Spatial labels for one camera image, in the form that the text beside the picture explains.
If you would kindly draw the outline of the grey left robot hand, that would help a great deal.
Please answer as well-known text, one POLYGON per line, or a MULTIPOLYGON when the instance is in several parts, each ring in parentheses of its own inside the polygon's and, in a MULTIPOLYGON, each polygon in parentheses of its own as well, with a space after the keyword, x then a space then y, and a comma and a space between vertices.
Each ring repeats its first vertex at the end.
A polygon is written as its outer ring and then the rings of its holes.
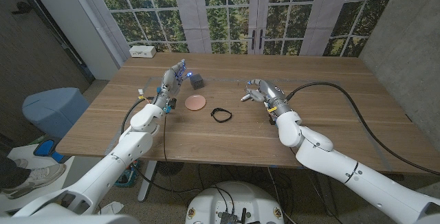
POLYGON ((159 85, 159 92, 153 104, 164 111, 171 106, 170 101, 179 93, 182 82, 191 74, 186 74, 186 61, 182 59, 176 65, 164 72, 162 81, 159 85))

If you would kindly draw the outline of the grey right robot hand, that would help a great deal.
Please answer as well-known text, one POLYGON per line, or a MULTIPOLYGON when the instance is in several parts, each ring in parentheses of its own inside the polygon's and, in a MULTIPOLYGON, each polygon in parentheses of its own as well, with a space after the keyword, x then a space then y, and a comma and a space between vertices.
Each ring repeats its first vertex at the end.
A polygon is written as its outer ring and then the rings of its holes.
POLYGON ((257 102, 262 102, 267 108, 267 112, 275 117, 292 111, 292 108, 286 101, 286 95, 274 83, 253 79, 250 80, 245 89, 246 95, 242 97, 242 101, 251 99, 257 102))

